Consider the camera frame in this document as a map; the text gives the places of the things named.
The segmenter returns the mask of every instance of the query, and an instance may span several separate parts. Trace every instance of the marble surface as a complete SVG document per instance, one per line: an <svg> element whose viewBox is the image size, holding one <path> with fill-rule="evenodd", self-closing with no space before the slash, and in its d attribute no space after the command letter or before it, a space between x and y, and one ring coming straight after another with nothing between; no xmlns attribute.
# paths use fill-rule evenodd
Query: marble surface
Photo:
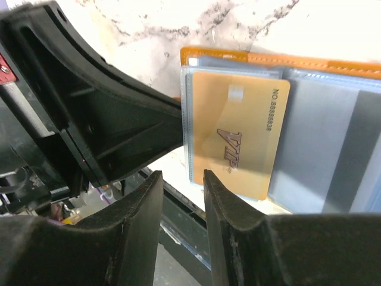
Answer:
<svg viewBox="0 0 381 286"><path fill-rule="evenodd" d="M41 0L7 2L12 8ZM180 95L184 45L381 62L378 0L57 2L108 63L171 97ZM186 195L204 208L201 190L186 183L182 148L151 167L164 170L164 178L178 189L186 185Z"/></svg>

